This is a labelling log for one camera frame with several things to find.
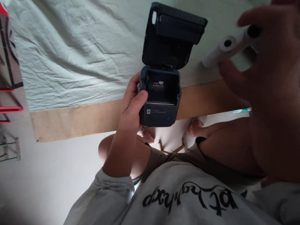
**printer lid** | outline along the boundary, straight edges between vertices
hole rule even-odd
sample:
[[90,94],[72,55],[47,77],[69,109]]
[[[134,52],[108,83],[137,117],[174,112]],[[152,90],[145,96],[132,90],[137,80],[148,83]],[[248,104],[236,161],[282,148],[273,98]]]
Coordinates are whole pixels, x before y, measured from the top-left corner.
[[198,44],[207,19],[154,2],[151,4],[142,61],[160,69],[181,69]]

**leg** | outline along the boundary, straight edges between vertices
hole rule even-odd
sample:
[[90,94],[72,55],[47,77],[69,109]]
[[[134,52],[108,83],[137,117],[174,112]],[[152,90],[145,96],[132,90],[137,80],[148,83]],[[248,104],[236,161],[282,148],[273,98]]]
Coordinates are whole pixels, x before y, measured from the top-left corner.
[[[132,179],[136,179],[139,176],[141,176],[144,173],[146,166],[148,164],[150,154],[151,154],[151,148],[148,145],[145,145],[144,143],[145,142],[151,143],[152,141],[154,142],[153,137],[151,137],[151,135],[148,132],[144,131],[142,132],[141,135],[143,135],[143,137],[137,135],[137,145],[136,145],[136,149],[134,149],[135,159],[130,174]],[[103,162],[105,162],[107,158],[113,137],[114,134],[104,138],[99,144],[98,154],[100,159]]]
[[199,144],[205,155],[240,173],[261,176],[263,171],[252,152],[249,122],[245,117],[202,127],[200,121],[193,121],[190,134],[207,138]]

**gray sweatshirt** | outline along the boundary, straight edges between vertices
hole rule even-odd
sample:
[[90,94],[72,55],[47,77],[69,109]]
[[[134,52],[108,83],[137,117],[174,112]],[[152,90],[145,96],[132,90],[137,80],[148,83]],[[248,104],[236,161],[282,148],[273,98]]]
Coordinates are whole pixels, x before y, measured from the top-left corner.
[[131,177],[101,169],[64,224],[300,224],[298,184],[273,184],[255,196],[262,209],[186,162],[163,164],[136,191]]

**floor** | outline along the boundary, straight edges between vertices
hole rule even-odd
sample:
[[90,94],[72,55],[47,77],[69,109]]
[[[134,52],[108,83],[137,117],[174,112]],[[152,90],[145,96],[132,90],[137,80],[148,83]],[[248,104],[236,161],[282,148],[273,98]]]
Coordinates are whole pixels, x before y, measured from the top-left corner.
[[[36,143],[24,88],[14,92],[24,112],[11,113],[11,124],[1,126],[8,141],[18,137],[21,160],[0,162],[0,224],[63,224],[71,206],[89,187],[103,163],[98,158],[102,133],[64,141]],[[2,105],[11,105],[11,97],[0,93]],[[205,126],[248,116],[248,113],[209,115]],[[190,119],[176,121],[171,127],[155,129],[155,147],[161,139],[165,151],[181,145],[184,136],[187,147],[194,138],[186,130]]]

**left hand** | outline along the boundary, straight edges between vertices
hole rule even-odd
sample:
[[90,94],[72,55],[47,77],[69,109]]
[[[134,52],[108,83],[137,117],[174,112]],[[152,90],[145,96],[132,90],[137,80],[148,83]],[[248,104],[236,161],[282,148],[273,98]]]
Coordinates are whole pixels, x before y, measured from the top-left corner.
[[134,75],[127,86],[121,104],[121,116],[118,130],[137,133],[141,129],[139,112],[148,98],[148,92],[142,90],[137,94],[140,74]]

